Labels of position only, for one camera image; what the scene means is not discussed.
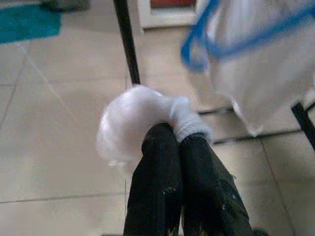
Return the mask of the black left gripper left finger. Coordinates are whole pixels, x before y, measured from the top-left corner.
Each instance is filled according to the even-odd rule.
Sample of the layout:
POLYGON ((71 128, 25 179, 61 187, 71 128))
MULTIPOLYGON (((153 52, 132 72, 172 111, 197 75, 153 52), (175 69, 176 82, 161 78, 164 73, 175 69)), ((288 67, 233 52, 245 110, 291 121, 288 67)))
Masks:
POLYGON ((125 236, 173 236, 179 231, 183 181, 179 144, 160 123, 147 132, 142 158, 132 175, 125 236))

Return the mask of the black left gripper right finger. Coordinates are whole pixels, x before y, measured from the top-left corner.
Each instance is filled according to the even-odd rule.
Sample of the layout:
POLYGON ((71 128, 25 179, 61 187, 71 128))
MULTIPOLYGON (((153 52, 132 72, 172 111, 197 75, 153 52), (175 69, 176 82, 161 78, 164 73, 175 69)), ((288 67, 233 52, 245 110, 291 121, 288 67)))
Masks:
POLYGON ((186 236, 266 236, 252 228, 232 175, 201 133, 180 144, 186 236))

